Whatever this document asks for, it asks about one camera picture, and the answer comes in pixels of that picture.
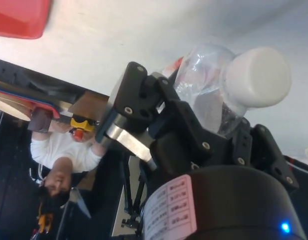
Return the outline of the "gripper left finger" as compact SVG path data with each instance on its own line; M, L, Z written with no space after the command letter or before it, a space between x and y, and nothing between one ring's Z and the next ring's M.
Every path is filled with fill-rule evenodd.
M169 175L188 172L191 164L223 165L229 156L229 141L202 127L171 79L150 75L136 62L127 65L115 86L96 140Z

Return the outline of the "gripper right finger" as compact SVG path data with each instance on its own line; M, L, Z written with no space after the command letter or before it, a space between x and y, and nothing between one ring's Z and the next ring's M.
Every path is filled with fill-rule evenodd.
M297 179L267 127L261 124L251 127L247 119L243 118L228 134L228 139L232 143L234 164L267 173L289 193L299 188Z

